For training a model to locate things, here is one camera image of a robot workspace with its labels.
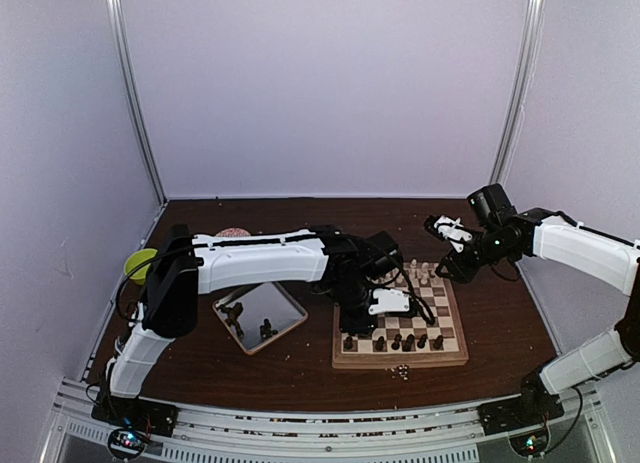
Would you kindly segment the black chess piece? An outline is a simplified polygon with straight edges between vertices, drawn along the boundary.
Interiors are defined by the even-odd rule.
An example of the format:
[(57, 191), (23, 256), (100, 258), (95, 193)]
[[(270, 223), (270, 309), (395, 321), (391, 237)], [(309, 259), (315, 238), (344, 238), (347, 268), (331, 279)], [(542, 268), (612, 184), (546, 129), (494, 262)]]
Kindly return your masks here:
[(415, 342), (415, 335), (414, 334), (408, 335), (406, 340), (404, 341), (403, 351), (410, 352), (414, 346), (414, 342)]
[(386, 340), (384, 336), (380, 336), (374, 342), (374, 351), (375, 352), (386, 352)]
[(441, 351), (444, 348), (444, 336), (438, 335), (433, 341), (433, 349), (435, 351)]
[(391, 349), (398, 350), (401, 346), (401, 341), (402, 341), (402, 336), (400, 334), (396, 334), (391, 344)]

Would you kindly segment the wooden chess board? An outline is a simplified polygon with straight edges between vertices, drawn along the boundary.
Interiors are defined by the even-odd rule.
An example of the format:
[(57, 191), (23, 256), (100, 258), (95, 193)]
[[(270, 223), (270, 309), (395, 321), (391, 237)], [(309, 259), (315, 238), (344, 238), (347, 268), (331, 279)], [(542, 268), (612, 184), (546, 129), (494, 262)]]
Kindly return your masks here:
[[(451, 282), (438, 277), (435, 263), (412, 260), (404, 264), (415, 290), (420, 292), (435, 317), (435, 323), (429, 325), (419, 315), (413, 318), (390, 316), (378, 317), (378, 327), (370, 336), (351, 336), (339, 329), (339, 309), (334, 310), (332, 367), (337, 370), (389, 370), (403, 368), (441, 368), (465, 365), (469, 360), (460, 313)], [(392, 350), (394, 336), (402, 336), (401, 346)], [(410, 334), (415, 342), (410, 352), (403, 351), (404, 341)], [(420, 336), (428, 335), (428, 347), (416, 348)], [(444, 336), (444, 348), (433, 349), (433, 341), (438, 335)], [(343, 350), (343, 341), (347, 336), (353, 338), (351, 351)], [(386, 352), (375, 352), (374, 342), (384, 336)]]

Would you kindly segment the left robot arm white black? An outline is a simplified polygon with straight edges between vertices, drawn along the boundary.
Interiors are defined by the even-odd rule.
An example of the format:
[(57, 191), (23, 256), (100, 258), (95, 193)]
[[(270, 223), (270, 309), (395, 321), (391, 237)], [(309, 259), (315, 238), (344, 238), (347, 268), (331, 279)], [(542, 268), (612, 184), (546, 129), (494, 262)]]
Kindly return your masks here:
[(361, 238), (316, 226), (230, 238), (173, 227), (164, 247), (144, 263), (148, 271), (135, 312), (127, 318), (129, 334), (107, 363), (106, 412), (123, 427), (143, 419), (144, 407), (136, 397), (165, 348), (195, 329), (199, 296), (263, 283), (318, 283), (341, 307), (344, 331), (364, 333), (374, 328), (378, 315), (410, 308), (406, 294), (373, 284), (401, 267), (399, 257), (386, 232)]

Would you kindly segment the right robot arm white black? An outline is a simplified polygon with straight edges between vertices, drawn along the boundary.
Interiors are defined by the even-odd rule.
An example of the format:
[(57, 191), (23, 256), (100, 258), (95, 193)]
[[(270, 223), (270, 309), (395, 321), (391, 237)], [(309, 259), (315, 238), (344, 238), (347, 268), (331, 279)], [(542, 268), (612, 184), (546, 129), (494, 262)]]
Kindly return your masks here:
[(437, 274), (469, 283), (484, 267), (517, 264), (561, 340), (562, 352), (526, 376), (513, 402), (519, 423), (535, 423), (551, 396), (639, 362), (639, 244), (588, 227), (561, 210), (519, 211), (499, 184), (466, 198), (478, 226), (431, 216), (427, 232), (450, 244)]

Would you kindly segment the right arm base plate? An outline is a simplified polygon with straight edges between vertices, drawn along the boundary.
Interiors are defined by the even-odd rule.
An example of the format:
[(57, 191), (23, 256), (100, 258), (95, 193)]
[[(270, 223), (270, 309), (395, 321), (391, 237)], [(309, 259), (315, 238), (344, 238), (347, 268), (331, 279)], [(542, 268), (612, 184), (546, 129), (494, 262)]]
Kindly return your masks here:
[(543, 409), (531, 409), (525, 408), (519, 398), (484, 403), (477, 411), (486, 436), (539, 425), (546, 417), (553, 420), (565, 414), (560, 403)]

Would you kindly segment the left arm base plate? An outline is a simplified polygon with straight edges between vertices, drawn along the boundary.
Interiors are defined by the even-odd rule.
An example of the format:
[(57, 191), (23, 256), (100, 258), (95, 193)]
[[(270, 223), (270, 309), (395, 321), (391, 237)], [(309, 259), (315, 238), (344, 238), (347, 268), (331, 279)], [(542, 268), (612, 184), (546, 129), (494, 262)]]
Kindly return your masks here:
[(112, 426), (134, 429), (138, 432), (171, 437), (178, 418), (175, 405), (144, 399), (104, 399), (94, 405), (91, 417)]

